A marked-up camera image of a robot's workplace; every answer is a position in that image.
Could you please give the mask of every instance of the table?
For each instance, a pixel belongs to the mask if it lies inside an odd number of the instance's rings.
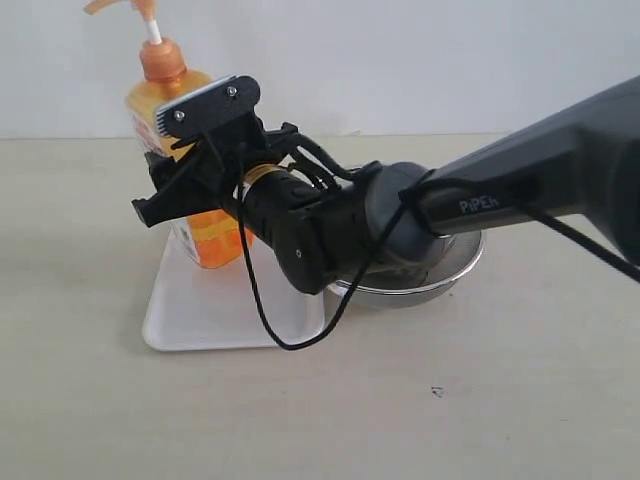
[[[497,138],[322,142],[438,166]],[[545,227],[489,232],[449,294],[353,307],[309,350],[161,354],[140,329],[167,229],[129,204],[152,192],[135,143],[0,156],[3,480],[637,478],[640,290]]]

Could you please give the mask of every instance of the white background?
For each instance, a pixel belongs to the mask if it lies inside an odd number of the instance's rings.
[[[640,74],[635,0],[159,0],[190,66],[253,75],[312,134],[503,132]],[[127,4],[9,1],[0,137],[130,136],[144,28]]]

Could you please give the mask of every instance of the bottle label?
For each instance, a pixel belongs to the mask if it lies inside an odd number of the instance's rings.
[[[187,221],[187,219],[178,218],[176,220],[171,220],[171,228],[173,230],[173,234],[178,237],[178,240],[180,240],[182,245],[184,245],[189,256],[196,263],[200,263],[200,255],[198,254],[196,242],[193,240],[191,228],[189,227],[189,222]]]
[[[154,152],[166,156],[160,142],[160,136],[156,133],[153,125],[149,125],[136,111],[130,110],[130,112],[136,138],[144,153]]]

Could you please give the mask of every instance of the stainless steel bowl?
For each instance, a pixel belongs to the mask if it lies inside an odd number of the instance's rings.
[[[356,289],[352,301],[367,307],[393,309],[415,307],[439,297],[475,267],[484,251],[484,232],[464,233],[453,238],[447,254],[418,287],[373,288],[366,285],[365,279]],[[329,285],[328,290],[343,297],[349,286],[349,282],[338,280]]]

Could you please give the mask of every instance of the pump dispenser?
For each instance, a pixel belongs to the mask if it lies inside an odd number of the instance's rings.
[[[126,0],[94,0],[85,7],[93,15],[105,7]],[[154,0],[130,0],[147,29],[147,41],[140,50],[145,80],[136,85],[126,98],[136,137],[144,153],[154,152],[176,161],[188,147],[172,150],[177,139],[163,138],[155,131],[155,110],[161,105],[211,83],[205,73],[188,69],[180,47],[162,37],[156,20]],[[172,229],[189,256],[204,268],[221,267],[242,254],[236,221],[222,210],[192,215],[171,221]],[[247,232],[249,240],[253,235]]]

